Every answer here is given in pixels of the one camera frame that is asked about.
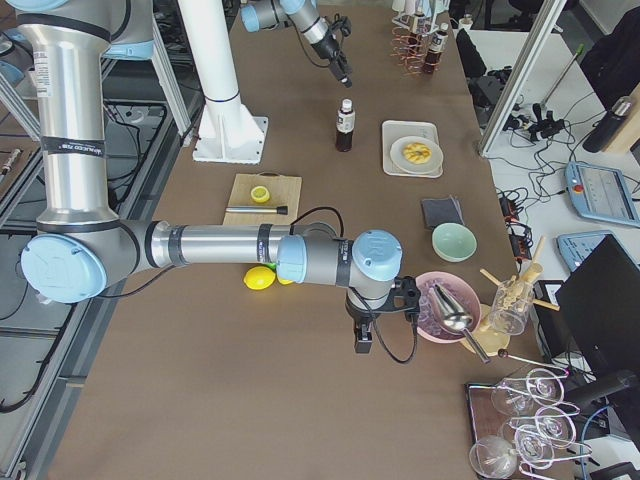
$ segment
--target dark clothing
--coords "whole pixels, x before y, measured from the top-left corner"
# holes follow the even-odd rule
[[[580,66],[605,108],[629,95],[640,83],[640,7],[629,10],[610,35],[596,42]]]

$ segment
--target green bowl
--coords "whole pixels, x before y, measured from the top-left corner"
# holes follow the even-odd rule
[[[447,262],[462,262],[473,255],[478,247],[473,232],[459,223],[438,225],[431,242],[438,256]]]

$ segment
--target screen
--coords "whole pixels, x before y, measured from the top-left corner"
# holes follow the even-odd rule
[[[625,197],[617,172],[580,167],[580,176],[590,211],[608,217],[633,220],[632,207]]]
[[[557,292],[562,317],[597,378],[631,370],[640,377],[640,270],[607,235]],[[610,395],[640,447],[640,388]]]

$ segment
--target spoon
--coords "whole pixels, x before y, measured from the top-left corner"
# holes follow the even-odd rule
[[[491,359],[487,352],[484,351],[482,345],[478,343],[469,331],[469,327],[473,323],[473,316],[444,287],[434,285],[433,291],[437,306],[442,313],[441,316],[436,315],[440,326],[449,333],[462,333],[471,348],[478,354],[482,363],[489,363]]]

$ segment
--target pink bowl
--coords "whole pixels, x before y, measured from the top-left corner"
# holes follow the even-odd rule
[[[480,300],[468,283],[450,273],[427,272],[416,278],[416,285],[421,293],[418,333],[427,340],[436,343],[459,342],[464,338],[464,335],[449,333],[438,323],[436,309],[433,307],[430,298],[430,290],[435,284],[446,288],[473,316],[473,322],[469,328],[472,332],[480,323]]]

